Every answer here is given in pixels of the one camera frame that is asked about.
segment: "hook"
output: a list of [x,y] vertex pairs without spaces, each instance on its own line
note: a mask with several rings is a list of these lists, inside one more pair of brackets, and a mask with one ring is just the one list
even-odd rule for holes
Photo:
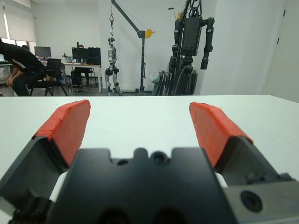
[[114,18],[113,18],[113,13],[112,13],[112,11],[111,11],[111,14],[110,14],[109,20],[110,20],[110,22],[113,22],[113,21],[114,21]]

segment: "door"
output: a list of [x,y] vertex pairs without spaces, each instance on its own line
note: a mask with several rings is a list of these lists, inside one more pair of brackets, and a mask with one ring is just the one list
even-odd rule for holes
[[288,0],[265,94],[299,102],[299,1]]

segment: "metal pole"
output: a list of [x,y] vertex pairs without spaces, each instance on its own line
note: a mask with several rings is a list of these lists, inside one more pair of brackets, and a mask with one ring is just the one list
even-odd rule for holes
[[144,44],[145,44],[145,37],[142,38],[142,56],[141,56],[141,80],[140,80],[140,92],[144,92],[143,86],[143,79],[145,78],[145,71],[144,71]]

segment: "humanoid robot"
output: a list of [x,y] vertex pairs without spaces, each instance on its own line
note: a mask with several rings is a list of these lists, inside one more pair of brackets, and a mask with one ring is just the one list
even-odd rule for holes
[[110,66],[105,71],[105,81],[106,81],[106,86],[107,86],[107,90],[108,90],[108,95],[110,96],[112,90],[111,90],[111,84],[109,82],[109,79],[110,79],[110,76],[112,76],[113,83],[115,86],[115,92],[117,92],[121,96],[121,89],[120,89],[119,83],[117,82],[117,73],[120,70],[115,66],[117,58],[116,58],[116,48],[113,45],[114,41],[115,41],[115,39],[112,37],[110,37],[108,39],[108,42],[110,45],[110,47],[108,49],[108,58],[109,58]]

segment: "white table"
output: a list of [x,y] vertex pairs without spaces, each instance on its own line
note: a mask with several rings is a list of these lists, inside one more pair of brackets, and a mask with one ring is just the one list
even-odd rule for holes
[[99,92],[102,92],[102,88],[101,88],[101,86],[102,86],[102,84],[101,84],[101,77],[102,77],[101,68],[102,68],[102,66],[101,65],[98,65],[98,64],[81,64],[81,63],[64,63],[64,65],[65,65],[65,73],[66,74],[68,72],[67,67],[71,68],[68,74],[70,74],[71,71],[74,71],[74,68],[91,68],[91,69],[93,69],[94,74],[98,75]]
[[[106,147],[112,157],[131,158],[138,147],[168,156],[174,147],[198,147],[189,104],[204,102],[221,108],[279,173],[288,172],[299,180],[299,104],[266,95],[0,98],[0,116],[5,118],[0,133],[0,178],[57,107],[82,99],[90,100],[92,106],[82,148]],[[0,223],[5,223],[2,219],[8,217],[0,213]]]

